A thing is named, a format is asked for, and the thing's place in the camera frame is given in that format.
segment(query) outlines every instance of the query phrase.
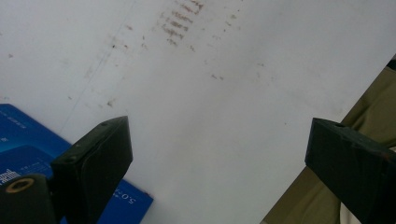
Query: blue packaging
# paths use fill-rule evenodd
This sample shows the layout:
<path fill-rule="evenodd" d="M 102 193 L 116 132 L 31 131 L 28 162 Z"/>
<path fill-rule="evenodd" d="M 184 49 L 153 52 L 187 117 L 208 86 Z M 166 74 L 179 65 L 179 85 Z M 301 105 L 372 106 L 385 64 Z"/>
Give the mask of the blue packaging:
<path fill-rule="evenodd" d="M 0 185 L 27 174 L 50 178 L 50 162 L 70 147 L 15 106 L 0 105 Z M 138 224 L 152 201 L 147 193 L 121 180 L 98 223 Z"/>

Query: beige fabric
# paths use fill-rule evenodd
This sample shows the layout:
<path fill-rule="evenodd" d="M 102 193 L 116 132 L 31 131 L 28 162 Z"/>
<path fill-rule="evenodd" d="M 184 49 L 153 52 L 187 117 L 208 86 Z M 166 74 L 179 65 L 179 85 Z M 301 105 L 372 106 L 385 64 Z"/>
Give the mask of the beige fabric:
<path fill-rule="evenodd" d="M 395 115 L 396 72 L 385 68 L 342 123 L 386 147 L 396 147 Z M 307 167 L 263 221 L 268 224 L 359 223 Z"/>

